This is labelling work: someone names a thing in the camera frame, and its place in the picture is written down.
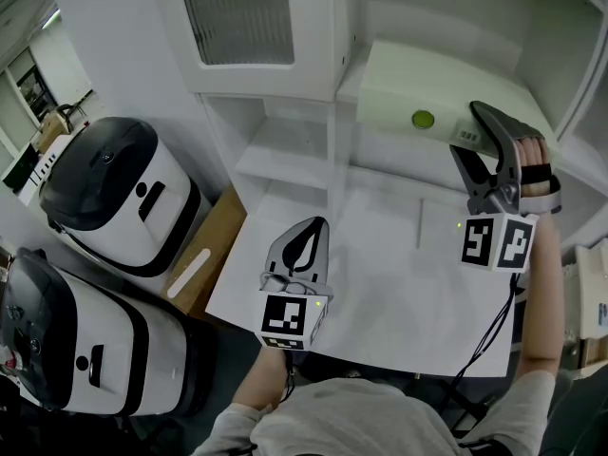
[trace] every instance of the gray shirt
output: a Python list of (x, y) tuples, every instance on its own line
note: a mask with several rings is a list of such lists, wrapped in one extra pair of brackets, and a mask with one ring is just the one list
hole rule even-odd
[[(460, 442), (493, 438), (514, 456), (538, 454), (554, 387), (546, 371), (526, 374)], [(274, 411), (232, 404), (194, 456), (225, 456), (251, 444), (259, 456), (471, 454), (458, 443), (424, 402), (391, 386), (335, 378), (296, 389)]]

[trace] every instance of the black lid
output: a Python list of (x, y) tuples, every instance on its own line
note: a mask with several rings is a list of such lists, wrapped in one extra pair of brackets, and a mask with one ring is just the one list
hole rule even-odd
[(67, 228), (101, 228), (138, 183), (158, 141), (154, 129), (140, 120), (98, 120), (59, 157), (40, 191), (40, 206)]
[(21, 354), (24, 387), (62, 409), (72, 391), (78, 315), (66, 281), (44, 259), (19, 249), (2, 299), (2, 340)]

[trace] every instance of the green button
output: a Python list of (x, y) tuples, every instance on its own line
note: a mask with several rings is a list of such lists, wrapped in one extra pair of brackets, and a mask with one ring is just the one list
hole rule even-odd
[(416, 128), (427, 129), (431, 128), (435, 124), (435, 117), (433, 114), (426, 110), (418, 110), (411, 116), (411, 122)]

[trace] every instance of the cabinet door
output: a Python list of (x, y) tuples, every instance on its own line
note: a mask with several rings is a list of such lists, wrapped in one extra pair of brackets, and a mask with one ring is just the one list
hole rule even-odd
[(333, 99), (334, 0), (157, 3), (189, 91)]

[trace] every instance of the cardboard box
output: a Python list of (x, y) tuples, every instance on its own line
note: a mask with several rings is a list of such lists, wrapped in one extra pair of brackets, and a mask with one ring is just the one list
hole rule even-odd
[(55, 111), (51, 111), (46, 115), (40, 125), (40, 131), (42, 135), (35, 145), (40, 154), (45, 154), (57, 137), (68, 135), (66, 124)]
[(245, 218), (247, 213), (231, 185), (181, 255), (162, 296), (183, 313), (209, 320), (207, 302)]

